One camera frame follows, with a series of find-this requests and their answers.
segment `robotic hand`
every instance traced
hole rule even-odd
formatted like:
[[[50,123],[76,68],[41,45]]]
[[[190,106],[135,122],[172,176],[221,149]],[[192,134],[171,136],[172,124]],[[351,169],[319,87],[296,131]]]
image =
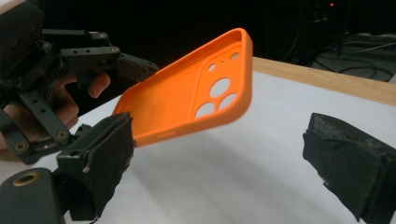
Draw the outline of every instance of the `robotic hand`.
[[[62,151],[59,168],[30,169],[5,181],[2,223],[63,223],[68,210],[74,220],[101,216],[133,156],[132,118],[118,114],[71,134],[54,112],[53,90],[66,74],[76,74],[86,89],[97,71],[117,70],[135,82],[158,71],[154,63],[121,53],[105,33],[43,30],[43,19],[35,1],[0,6],[0,131],[8,149],[26,164]],[[29,139],[4,111],[8,105],[26,109],[46,137]]]

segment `orange phone case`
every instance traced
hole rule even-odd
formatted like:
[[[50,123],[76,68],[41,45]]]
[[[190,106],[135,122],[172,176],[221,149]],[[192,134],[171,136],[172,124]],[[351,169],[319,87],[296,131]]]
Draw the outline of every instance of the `orange phone case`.
[[[238,119],[251,99],[252,41],[233,29],[128,89],[113,114],[134,118],[135,146]]]

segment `circular hole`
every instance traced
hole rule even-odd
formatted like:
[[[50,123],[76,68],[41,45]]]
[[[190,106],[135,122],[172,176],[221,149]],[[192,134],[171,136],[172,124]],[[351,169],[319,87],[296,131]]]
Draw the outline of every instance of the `circular hole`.
[[[14,43],[11,45],[11,50],[15,50],[20,43],[21,41],[19,39],[15,40]]]
[[[35,178],[34,175],[26,175],[20,178],[20,181],[23,183],[26,183],[28,181],[31,181],[33,178]]]
[[[224,99],[221,100],[220,104],[219,104],[219,110],[225,108],[227,105],[229,105],[233,99],[235,99],[236,97],[236,93],[231,93],[229,95],[227,95],[226,97],[224,97]]]
[[[201,116],[211,114],[213,111],[215,111],[215,105],[213,103],[205,103],[199,107],[195,113],[195,117],[199,118]]]
[[[218,97],[222,95],[230,87],[230,82],[231,82],[230,79],[227,77],[224,77],[218,80],[217,82],[215,82],[215,84],[213,84],[213,86],[210,88],[210,93],[209,93],[210,96]]]
[[[215,63],[212,63],[212,64],[210,64],[209,67],[207,68],[207,71],[208,71],[208,72],[212,72],[213,70],[215,70],[215,68],[216,68],[216,64],[215,64]]]
[[[236,53],[234,53],[233,55],[231,55],[231,60],[235,60],[235,59],[237,59],[239,57],[239,53],[238,52],[236,52]]]
[[[22,186],[25,186],[25,185],[33,183],[37,179],[38,179],[38,173],[37,172],[31,172],[31,173],[19,176],[18,178],[16,178],[12,182],[12,184],[15,187],[22,187]]]
[[[70,152],[69,156],[78,156],[80,151],[72,151]]]

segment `wire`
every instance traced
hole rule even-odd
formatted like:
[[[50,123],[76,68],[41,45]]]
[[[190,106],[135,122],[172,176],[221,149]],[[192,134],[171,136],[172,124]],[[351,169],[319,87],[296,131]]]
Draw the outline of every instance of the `wire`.
[[[344,73],[344,72],[346,72],[346,71],[354,70],[354,69],[368,69],[368,68],[373,68],[373,67],[367,67],[367,66],[349,67],[349,68],[345,68],[345,69],[342,69],[342,70],[338,71],[338,73]],[[393,74],[392,74],[390,71],[386,70],[386,69],[376,67],[376,68],[375,68],[375,71],[376,71],[376,70],[381,71],[381,72],[384,72],[384,73],[386,73],[387,75],[389,75],[389,79],[386,80],[386,81],[389,81],[389,80],[391,80],[391,79],[393,78]]]
[[[325,57],[323,55],[319,55],[319,58],[324,58],[327,60],[335,60],[335,61],[343,61],[343,62],[358,62],[358,63],[368,63],[371,65],[371,68],[373,68],[373,74],[370,75],[369,78],[373,78],[376,75],[376,72],[378,71],[378,68],[375,66],[375,64],[369,62],[369,61],[365,61],[365,60],[359,60],[359,59],[342,59],[342,58],[330,58],[330,57]]]
[[[344,51],[343,50],[343,53],[362,53],[362,52],[366,52],[366,51],[370,51],[370,50],[374,50],[374,49],[382,49],[382,48],[389,47],[389,46],[392,46],[392,45],[396,45],[396,43],[390,43],[390,44],[377,46],[377,47],[374,47],[374,48],[362,49],[362,50],[356,50],[356,51]]]
[[[318,65],[324,67],[324,68],[327,69],[328,71],[331,71],[331,72],[336,73],[335,70],[333,70],[333,69],[331,69],[330,67],[328,67],[327,65],[325,65],[325,64],[323,64],[323,63],[321,63],[321,62],[319,62],[317,59],[314,59],[314,62],[317,63]]]
[[[298,37],[300,36],[300,31],[301,31],[301,22],[302,22],[302,18],[303,18],[303,0],[300,0],[300,13],[299,14],[300,15],[299,15],[299,19],[298,19],[298,29],[297,29],[296,37],[294,38],[294,43],[291,46],[289,52],[285,55],[285,57],[283,57],[281,62],[285,62],[285,60],[289,58],[290,54],[294,51],[294,49],[297,45]]]

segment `white table surface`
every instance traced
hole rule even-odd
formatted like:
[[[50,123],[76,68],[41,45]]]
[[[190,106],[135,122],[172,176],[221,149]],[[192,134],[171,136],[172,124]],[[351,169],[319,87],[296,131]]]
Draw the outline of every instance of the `white table surface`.
[[[79,123],[95,124],[116,102]],[[137,148],[98,223],[357,223],[303,159],[303,133],[313,112],[396,147],[395,106],[254,72],[252,104],[241,119]],[[28,168],[0,166],[0,181]],[[54,156],[34,167],[54,170]]]

